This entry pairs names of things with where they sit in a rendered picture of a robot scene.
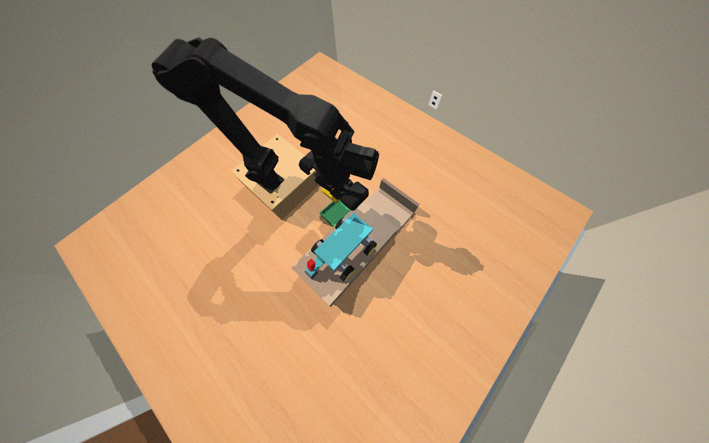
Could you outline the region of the green tray floor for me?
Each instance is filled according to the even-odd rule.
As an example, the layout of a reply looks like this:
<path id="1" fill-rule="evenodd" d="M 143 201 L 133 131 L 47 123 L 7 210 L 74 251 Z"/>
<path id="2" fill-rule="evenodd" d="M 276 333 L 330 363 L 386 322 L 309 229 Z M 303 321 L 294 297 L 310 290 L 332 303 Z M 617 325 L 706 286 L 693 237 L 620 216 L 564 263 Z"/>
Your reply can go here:
<path id="1" fill-rule="evenodd" d="M 346 213 L 349 213 L 349 211 L 351 211 L 351 209 L 348 209 L 340 199 L 337 203 L 334 203 L 328 208 L 325 213 L 322 213 L 322 215 L 335 225 Z"/>

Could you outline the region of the beige wooden ramp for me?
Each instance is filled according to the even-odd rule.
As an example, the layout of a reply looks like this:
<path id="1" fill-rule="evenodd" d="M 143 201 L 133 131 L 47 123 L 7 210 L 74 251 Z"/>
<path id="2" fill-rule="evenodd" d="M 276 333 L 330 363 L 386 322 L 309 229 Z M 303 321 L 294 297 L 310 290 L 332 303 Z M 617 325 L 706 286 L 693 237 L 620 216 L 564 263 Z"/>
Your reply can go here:
<path id="1" fill-rule="evenodd" d="M 351 286 L 352 282 L 362 273 L 366 266 L 377 256 L 385 245 L 393 238 L 398 230 L 413 215 L 420 203 L 410 198 L 386 179 L 382 179 L 379 189 L 356 210 L 350 211 L 345 217 L 348 219 L 353 213 L 367 223 L 372 232 L 368 235 L 377 243 L 369 255 L 365 255 L 361 243 L 343 262 L 354 267 L 354 273 L 346 280 L 340 278 L 342 271 L 335 271 L 326 263 L 319 270 L 310 275 L 305 269 L 310 259 L 317 259 L 311 249 L 296 262 L 291 268 L 297 275 L 324 301 L 329 307 Z"/>

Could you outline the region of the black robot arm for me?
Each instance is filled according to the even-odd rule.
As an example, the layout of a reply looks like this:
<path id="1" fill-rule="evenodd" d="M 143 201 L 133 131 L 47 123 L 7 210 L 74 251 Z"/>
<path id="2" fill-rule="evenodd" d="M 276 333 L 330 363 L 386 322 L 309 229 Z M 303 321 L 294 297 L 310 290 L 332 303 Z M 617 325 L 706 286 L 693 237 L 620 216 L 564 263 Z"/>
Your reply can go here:
<path id="1" fill-rule="evenodd" d="M 354 130 L 334 105 L 288 89 L 229 52 L 219 40 L 176 39 L 152 67 L 163 88 L 197 105 L 241 152 L 248 169 L 245 177 L 268 193 L 284 181 L 274 171 L 279 157 L 273 149 L 258 144 L 221 96 L 219 85 L 287 124 L 300 146 L 312 151 L 320 170 L 332 172 L 341 166 L 345 179 L 351 175 L 373 178 L 378 151 L 352 143 Z"/>

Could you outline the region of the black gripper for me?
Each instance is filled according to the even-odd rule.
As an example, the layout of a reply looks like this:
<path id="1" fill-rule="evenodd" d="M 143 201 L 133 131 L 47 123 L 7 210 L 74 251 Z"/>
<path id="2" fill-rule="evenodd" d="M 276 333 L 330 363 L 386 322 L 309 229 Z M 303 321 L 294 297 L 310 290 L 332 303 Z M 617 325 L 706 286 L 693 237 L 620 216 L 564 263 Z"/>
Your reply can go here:
<path id="1" fill-rule="evenodd" d="M 317 171 L 313 174 L 316 177 L 315 182 L 337 200 L 341 199 L 341 202 L 351 211 L 356 210 L 369 195 L 364 185 L 358 181 L 353 184 L 351 179 L 345 179 L 341 166 L 332 172 L 324 172 L 317 168 L 312 151 L 300 160 L 299 167 L 307 175 L 310 174 L 311 169 L 315 169 Z"/>

